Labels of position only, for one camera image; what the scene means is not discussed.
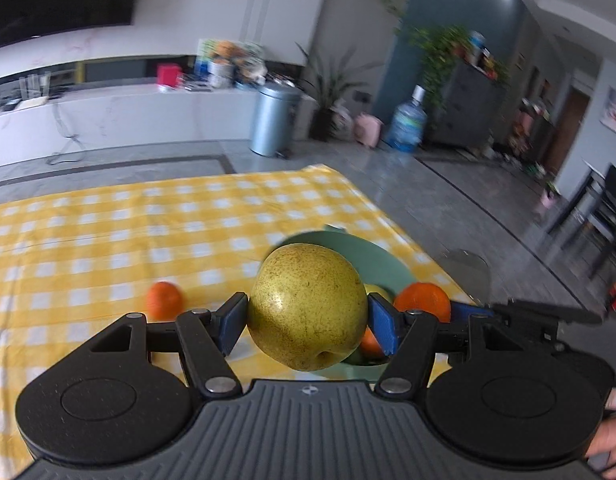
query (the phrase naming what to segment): green bowl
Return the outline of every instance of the green bowl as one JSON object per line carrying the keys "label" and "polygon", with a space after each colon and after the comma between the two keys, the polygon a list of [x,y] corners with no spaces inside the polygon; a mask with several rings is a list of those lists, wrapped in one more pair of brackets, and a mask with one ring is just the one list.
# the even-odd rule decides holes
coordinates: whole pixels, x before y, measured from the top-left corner
{"label": "green bowl", "polygon": [[[346,233],[343,229],[325,226],[323,231],[294,235],[286,238],[272,251],[290,244],[313,244],[338,252],[357,270],[363,283],[380,286],[393,298],[398,296],[410,283],[416,281],[410,269],[397,257],[368,240]],[[383,373],[387,361],[388,358],[379,362],[370,362],[357,349],[342,363],[313,373],[329,377],[335,371],[345,370],[349,379],[365,379],[374,382]]]}
{"label": "green bowl", "polygon": [[290,244],[320,245],[338,252],[357,270],[363,283],[380,286],[393,298],[416,281],[410,269],[397,257],[368,240],[346,233],[343,229],[325,226],[323,231],[300,233],[286,238],[273,251]]}

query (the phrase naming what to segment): wooden door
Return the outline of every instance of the wooden door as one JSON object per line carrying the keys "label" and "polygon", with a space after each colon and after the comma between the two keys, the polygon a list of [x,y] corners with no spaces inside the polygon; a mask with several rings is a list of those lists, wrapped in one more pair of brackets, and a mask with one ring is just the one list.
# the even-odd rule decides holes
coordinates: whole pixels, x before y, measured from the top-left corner
{"label": "wooden door", "polygon": [[557,174],[561,169],[561,165],[574,144],[589,103],[590,98],[587,95],[573,88],[570,90],[570,95],[556,125],[552,143],[543,156],[543,167],[549,173]]}

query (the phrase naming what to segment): metal trash can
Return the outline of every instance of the metal trash can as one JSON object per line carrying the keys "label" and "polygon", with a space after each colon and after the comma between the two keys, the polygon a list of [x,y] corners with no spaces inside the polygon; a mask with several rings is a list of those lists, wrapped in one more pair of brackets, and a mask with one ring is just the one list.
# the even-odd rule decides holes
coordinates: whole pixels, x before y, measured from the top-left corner
{"label": "metal trash can", "polygon": [[303,92],[293,86],[277,83],[262,86],[250,136],[253,152],[276,156],[290,145],[297,105],[302,95]]}

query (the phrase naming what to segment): orange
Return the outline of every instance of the orange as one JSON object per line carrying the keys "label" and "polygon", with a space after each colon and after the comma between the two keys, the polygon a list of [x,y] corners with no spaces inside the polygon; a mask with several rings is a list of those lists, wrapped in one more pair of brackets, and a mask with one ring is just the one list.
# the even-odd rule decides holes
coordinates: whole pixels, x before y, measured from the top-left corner
{"label": "orange", "polygon": [[377,338],[374,336],[373,331],[370,330],[370,327],[366,327],[365,334],[363,334],[363,339],[361,339],[361,344],[359,345],[361,349],[361,353],[363,357],[366,359],[383,359],[385,354],[383,350],[381,350],[381,346],[377,341]]}
{"label": "orange", "polygon": [[153,283],[146,294],[146,310],[153,321],[172,321],[184,311],[184,295],[177,285]]}
{"label": "orange", "polygon": [[406,286],[395,298],[394,307],[400,312],[423,310],[437,316],[442,323],[450,322],[450,298],[434,283],[412,283]]}

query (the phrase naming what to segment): human hand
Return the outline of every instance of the human hand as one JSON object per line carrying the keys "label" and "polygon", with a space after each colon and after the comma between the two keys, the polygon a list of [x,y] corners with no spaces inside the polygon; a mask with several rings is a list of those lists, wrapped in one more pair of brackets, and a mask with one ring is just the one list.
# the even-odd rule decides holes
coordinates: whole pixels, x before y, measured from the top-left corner
{"label": "human hand", "polygon": [[610,452],[603,477],[616,480],[616,418],[604,420],[597,430],[586,456]]}

